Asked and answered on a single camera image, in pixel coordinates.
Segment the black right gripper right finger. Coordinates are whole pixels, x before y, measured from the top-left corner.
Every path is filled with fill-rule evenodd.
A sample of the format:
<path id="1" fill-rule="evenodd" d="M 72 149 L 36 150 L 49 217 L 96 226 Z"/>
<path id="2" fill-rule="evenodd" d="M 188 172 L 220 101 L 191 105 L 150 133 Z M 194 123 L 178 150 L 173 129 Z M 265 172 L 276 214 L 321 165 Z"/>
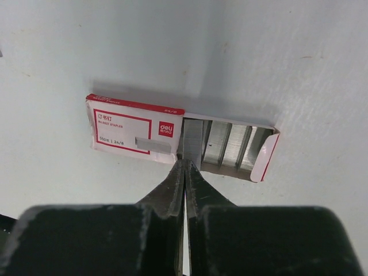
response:
<path id="1" fill-rule="evenodd" d="M 237 206 L 185 161 L 191 275 L 362 275 L 348 234 L 320 206 Z"/>

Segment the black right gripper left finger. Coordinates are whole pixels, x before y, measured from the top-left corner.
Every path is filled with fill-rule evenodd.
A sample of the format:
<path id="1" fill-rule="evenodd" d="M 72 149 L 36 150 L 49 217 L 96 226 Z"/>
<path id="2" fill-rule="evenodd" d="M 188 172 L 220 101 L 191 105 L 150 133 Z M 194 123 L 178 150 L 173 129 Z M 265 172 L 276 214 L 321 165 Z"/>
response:
<path id="1" fill-rule="evenodd" d="M 181 275 L 184 162 L 135 204 L 39 205 L 15 223 L 2 275 Z"/>

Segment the red white staple box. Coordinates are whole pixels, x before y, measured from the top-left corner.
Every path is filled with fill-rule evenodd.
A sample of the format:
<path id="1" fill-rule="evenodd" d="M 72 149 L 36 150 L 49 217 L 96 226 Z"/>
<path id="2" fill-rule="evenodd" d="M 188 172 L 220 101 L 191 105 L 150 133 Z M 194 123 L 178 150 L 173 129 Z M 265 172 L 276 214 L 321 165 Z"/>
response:
<path id="1" fill-rule="evenodd" d="M 89 94 L 86 108 L 93 149 L 165 164 L 184 159 L 184 120 L 202 120 L 202 159 L 196 167 L 254 183 L 264 180 L 280 136 L 271 126 L 104 95 Z"/>

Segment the grey staple strip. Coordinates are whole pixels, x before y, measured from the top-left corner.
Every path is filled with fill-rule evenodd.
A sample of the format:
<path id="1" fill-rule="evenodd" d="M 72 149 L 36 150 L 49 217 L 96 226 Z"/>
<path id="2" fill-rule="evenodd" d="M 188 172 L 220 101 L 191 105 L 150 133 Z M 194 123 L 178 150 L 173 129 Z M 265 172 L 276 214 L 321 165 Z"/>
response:
<path id="1" fill-rule="evenodd" d="M 202 135 L 202 120 L 184 120 L 182 156 L 184 159 L 191 160 L 196 166 L 201 165 Z"/>

